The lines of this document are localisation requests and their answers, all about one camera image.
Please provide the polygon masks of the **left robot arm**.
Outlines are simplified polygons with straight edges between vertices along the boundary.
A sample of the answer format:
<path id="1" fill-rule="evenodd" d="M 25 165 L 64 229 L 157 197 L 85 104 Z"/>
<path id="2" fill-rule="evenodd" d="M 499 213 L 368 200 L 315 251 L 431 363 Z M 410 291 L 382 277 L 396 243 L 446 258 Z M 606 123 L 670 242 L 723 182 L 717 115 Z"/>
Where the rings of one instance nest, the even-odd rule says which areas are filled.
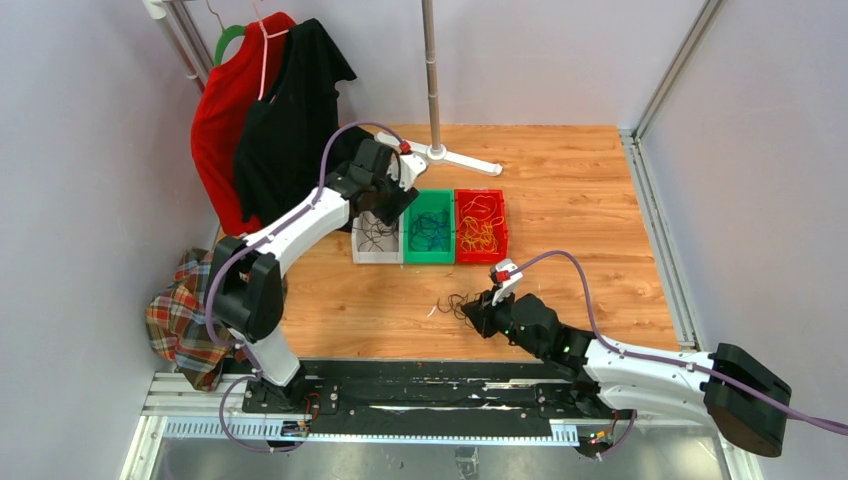
<path id="1" fill-rule="evenodd" d="M 282 332 L 285 276 L 319 240 L 369 213 L 382 223 L 398 219 L 419 192 L 427 169 L 407 142 L 399 147 L 366 140 L 353 160 L 324 174 L 318 186 L 288 213 L 262 230 L 228 237 L 214 251 L 206 295 L 206 324 L 223 325 L 251 359 L 268 400 L 283 413 L 298 411 L 306 386 L 301 362 Z"/>

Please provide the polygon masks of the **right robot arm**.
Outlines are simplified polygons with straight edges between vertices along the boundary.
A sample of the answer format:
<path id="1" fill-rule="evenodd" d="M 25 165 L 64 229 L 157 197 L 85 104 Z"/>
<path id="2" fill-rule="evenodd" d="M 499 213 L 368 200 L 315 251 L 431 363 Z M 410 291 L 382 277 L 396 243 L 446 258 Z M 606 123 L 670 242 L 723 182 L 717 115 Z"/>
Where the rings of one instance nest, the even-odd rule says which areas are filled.
<path id="1" fill-rule="evenodd" d="M 492 293 L 461 306 L 483 338 L 500 334 L 572 384 L 582 415 L 604 410 L 659 414 L 714 427 L 732 445 L 761 457 L 783 452 L 791 387 L 743 348 L 671 352 L 637 347 L 560 322 L 527 294 L 492 302 Z"/>

